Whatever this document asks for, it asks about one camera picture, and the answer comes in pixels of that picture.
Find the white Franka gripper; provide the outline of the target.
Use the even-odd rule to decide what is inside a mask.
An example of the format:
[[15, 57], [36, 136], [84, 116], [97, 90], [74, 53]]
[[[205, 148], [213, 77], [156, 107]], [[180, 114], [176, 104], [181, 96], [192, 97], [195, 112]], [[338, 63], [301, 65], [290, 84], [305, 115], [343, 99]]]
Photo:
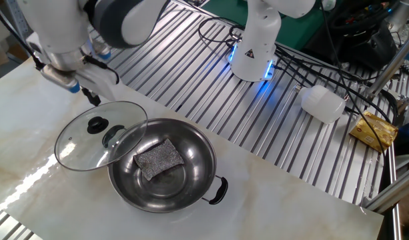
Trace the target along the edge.
[[117, 85], [117, 77], [109, 69], [90, 62], [94, 60], [93, 49], [86, 32], [58, 37], [32, 33], [27, 43], [45, 64], [40, 73], [46, 80], [72, 93], [81, 89], [94, 106], [101, 103], [99, 96], [115, 101], [113, 89]]

